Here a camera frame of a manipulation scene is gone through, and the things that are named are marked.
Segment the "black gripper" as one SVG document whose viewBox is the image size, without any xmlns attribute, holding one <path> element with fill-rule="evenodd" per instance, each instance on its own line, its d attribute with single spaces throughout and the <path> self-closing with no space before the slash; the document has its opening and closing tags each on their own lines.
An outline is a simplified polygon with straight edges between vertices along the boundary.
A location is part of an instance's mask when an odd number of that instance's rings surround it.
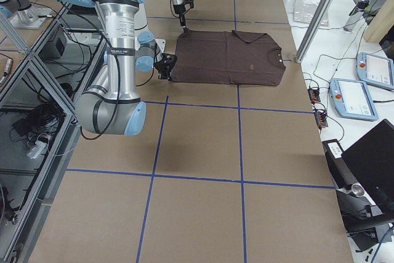
<svg viewBox="0 0 394 263">
<path fill-rule="evenodd" d="M 185 31 L 186 30 L 186 22 L 185 22 L 185 18 L 184 18 L 184 15 L 186 13 L 185 4 L 173 5 L 173 9 L 174 9 L 174 16 L 179 18 L 180 25 L 181 25 L 183 31 Z"/>
<path fill-rule="evenodd" d="M 163 56 L 163 53 L 159 53 L 156 55 L 156 57 L 154 58 L 154 67 L 158 70 L 158 71 L 163 71 L 165 68 L 165 58 Z"/>
</svg>

